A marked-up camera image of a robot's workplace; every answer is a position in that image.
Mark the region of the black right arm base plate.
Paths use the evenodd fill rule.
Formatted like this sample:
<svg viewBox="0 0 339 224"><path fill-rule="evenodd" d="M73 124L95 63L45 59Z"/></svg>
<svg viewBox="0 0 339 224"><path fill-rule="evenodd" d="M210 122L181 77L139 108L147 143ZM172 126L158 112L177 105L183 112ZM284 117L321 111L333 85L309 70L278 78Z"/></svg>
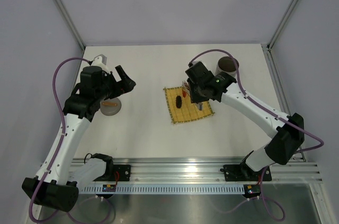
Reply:
<svg viewBox="0 0 339 224"><path fill-rule="evenodd" d="M220 171L224 174L226 182L258 182L261 178L264 182L272 181L269 168L262 174L263 169L255 172L241 164L229 164L223 165Z"/></svg>

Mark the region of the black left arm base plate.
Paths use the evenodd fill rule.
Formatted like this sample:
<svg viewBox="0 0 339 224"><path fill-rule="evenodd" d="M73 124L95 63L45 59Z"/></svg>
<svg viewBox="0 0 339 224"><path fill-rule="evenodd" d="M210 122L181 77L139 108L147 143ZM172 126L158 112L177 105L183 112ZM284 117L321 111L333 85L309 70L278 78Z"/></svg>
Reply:
<svg viewBox="0 0 339 224"><path fill-rule="evenodd" d="M95 182L129 182L131 174L131 165L113 165L110 171L106 171L102 176L96 178Z"/></svg>

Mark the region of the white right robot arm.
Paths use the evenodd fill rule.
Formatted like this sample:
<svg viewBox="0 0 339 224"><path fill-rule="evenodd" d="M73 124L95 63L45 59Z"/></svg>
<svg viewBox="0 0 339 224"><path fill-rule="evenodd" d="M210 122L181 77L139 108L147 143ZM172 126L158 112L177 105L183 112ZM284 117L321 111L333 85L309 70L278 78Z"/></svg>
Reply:
<svg viewBox="0 0 339 224"><path fill-rule="evenodd" d="M274 163L285 165L305 140L304 120L295 113L288 115L247 94L237 80L226 72L214 75L202 62L191 64L185 72L188 76L192 103L213 100L228 105L259 126L270 142L251 151L240 164L224 167L230 181L254 181L262 176L264 167Z"/></svg>

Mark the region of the bamboo woven tray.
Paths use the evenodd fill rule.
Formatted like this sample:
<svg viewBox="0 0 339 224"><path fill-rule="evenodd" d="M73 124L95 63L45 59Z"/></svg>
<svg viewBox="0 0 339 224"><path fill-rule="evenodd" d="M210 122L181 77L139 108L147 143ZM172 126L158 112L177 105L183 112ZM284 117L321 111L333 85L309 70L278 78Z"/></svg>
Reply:
<svg viewBox="0 0 339 224"><path fill-rule="evenodd" d="M165 92L166 104L173 124L198 121L215 114L208 101L202 102L203 110L199 111L194 103L191 103L190 97L187 96L186 98L183 98L181 86L165 87L163 90ZM175 99L178 95L182 97L182 107L180 109L177 109L175 106Z"/></svg>

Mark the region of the stainless steel tongs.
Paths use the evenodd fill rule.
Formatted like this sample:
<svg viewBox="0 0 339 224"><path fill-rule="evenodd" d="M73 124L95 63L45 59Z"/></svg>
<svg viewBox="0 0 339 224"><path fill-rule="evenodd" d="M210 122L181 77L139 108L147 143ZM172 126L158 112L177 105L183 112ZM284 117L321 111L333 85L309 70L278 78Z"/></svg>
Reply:
<svg viewBox="0 0 339 224"><path fill-rule="evenodd" d="M182 82L182 88L186 88L186 89L188 89L189 92L190 92L189 84L188 84L187 81L185 81L185 80ZM194 105L197 107L197 109L198 109L199 111L202 111L202 110L203 110L203 104L202 104L201 102L195 103Z"/></svg>

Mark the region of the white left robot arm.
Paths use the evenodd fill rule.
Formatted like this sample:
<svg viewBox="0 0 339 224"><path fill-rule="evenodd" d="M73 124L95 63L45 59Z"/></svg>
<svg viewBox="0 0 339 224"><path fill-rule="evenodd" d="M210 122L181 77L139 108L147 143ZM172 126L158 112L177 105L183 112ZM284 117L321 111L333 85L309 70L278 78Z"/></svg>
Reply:
<svg viewBox="0 0 339 224"><path fill-rule="evenodd" d="M104 154L94 154L82 168L69 174L80 140L100 109L100 103L131 92L136 85L121 66L115 69L120 81L98 65L83 68L80 82L65 102L59 135L45 162L35 177L23 180L22 189L31 203L69 212L80 190L89 183L116 178L113 158Z"/></svg>

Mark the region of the grey metal lunch canister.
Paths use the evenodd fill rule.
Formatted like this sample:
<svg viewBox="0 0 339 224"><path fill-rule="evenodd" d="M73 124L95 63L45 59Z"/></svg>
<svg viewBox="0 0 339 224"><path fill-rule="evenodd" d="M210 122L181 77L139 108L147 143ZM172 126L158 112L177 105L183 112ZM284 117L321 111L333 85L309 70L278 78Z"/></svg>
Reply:
<svg viewBox="0 0 339 224"><path fill-rule="evenodd" d="M237 69L234 61L230 57L224 56L218 60L215 75L219 74L222 71L228 73L234 78L237 78Z"/></svg>

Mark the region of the black sea cucumber toy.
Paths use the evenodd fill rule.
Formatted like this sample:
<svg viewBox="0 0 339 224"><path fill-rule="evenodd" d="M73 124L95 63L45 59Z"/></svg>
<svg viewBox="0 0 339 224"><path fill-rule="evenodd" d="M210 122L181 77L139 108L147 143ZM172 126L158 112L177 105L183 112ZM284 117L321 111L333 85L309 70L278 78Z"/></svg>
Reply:
<svg viewBox="0 0 339 224"><path fill-rule="evenodd" d="M182 107L182 97L180 95L178 95L175 99L175 106L177 109Z"/></svg>

